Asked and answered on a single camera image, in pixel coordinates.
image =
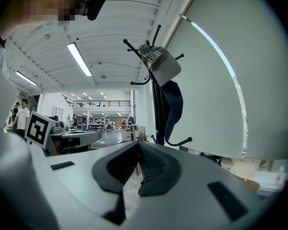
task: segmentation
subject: gray baseball cap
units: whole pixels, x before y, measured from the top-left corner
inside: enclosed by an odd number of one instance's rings
[[[152,72],[160,87],[181,72],[180,65],[165,48],[141,45],[139,51],[142,62]]]

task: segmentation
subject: fluorescent ceiling light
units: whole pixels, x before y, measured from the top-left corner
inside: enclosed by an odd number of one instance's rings
[[[79,51],[76,43],[68,44],[67,48],[69,49],[72,56],[75,58],[78,65],[81,67],[82,71],[85,73],[85,75],[88,77],[91,77],[92,73],[90,72],[89,68],[87,67],[86,63],[84,62],[84,59],[81,56],[80,51]]]
[[[37,86],[37,84],[35,82],[33,82],[32,80],[28,79],[25,75],[21,74],[20,72],[16,72],[16,74],[20,77],[22,77],[24,80],[27,80],[29,83],[33,84],[34,86]]]

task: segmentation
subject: coat rack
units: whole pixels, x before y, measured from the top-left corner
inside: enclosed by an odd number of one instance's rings
[[[157,31],[156,31],[154,39],[153,39],[152,46],[155,45],[155,41],[156,41],[156,38],[158,36],[160,28],[161,28],[161,25],[158,25]],[[124,39],[123,43],[129,47],[127,49],[128,52],[133,51],[140,59],[142,59],[141,54],[138,52],[139,50],[135,49],[128,42],[127,39]],[[148,40],[146,41],[146,45],[150,46],[150,42]],[[178,60],[182,57],[184,57],[184,54],[181,54],[180,56],[176,57],[175,60]],[[160,88],[159,84],[157,83],[157,81],[156,81],[156,79],[155,79],[155,77],[151,71],[148,70],[148,78],[145,80],[146,80],[145,82],[133,82],[133,81],[131,81],[130,84],[131,85],[145,85],[149,81],[152,81],[154,109],[155,109],[155,122],[156,122],[156,138],[154,135],[151,135],[151,138],[153,139],[153,141],[156,144],[160,144],[160,145],[164,145],[164,141],[166,141],[169,145],[174,146],[174,147],[181,146],[187,142],[192,141],[192,138],[189,137],[180,143],[172,144],[166,139],[166,137],[165,137],[166,124],[165,124],[165,116],[164,116],[164,111],[163,111],[163,100],[162,100],[163,93],[162,93],[161,88]]]

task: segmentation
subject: balcony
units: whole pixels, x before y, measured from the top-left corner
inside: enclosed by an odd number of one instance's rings
[[[130,107],[130,101],[73,101],[66,96],[63,97],[72,107]]]

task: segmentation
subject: man in white shirt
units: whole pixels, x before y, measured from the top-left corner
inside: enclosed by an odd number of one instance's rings
[[[12,129],[15,124],[17,124],[17,134],[24,138],[25,131],[28,128],[28,120],[30,116],[30,111],[27,108],[28,101],[22,99],[21,109],[18,110],[16,118],[14,119]]]

